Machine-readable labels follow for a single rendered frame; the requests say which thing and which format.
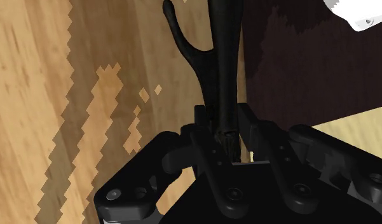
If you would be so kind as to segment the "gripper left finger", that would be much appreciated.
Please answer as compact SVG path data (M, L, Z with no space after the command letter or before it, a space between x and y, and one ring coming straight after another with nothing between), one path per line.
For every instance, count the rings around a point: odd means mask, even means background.
M208 129L205 108L195 107L195 122L180 133L164 131L127 162L94 196L101 222L157 222L162 215L156 203L184 168L195 167L202 188L188 188L197 207L240 219L249 210L245 192L234 185L233 164Z

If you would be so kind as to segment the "black forked tool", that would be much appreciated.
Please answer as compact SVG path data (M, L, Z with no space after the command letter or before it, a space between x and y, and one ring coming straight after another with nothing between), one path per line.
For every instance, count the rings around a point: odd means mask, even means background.
M183 35L174 4L163 0L175 44L199 81L204 105L195 117L203 121L231 162L241 161L237 113L237 69L243 0L207 0L213 47L195 48Z

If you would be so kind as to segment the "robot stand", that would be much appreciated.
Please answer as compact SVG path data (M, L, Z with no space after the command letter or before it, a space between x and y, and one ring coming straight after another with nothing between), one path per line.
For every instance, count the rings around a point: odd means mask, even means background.
M244 0L247 103L283 129L382 107L382 23L362 32L323 0Z

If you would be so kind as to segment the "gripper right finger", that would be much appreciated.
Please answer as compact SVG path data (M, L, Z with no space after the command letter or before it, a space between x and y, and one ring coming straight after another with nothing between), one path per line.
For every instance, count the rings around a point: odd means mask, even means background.
M270 162L282 199L299 214L369 208L382 214L382 158L307 125L288 131L238 104L240 134Z

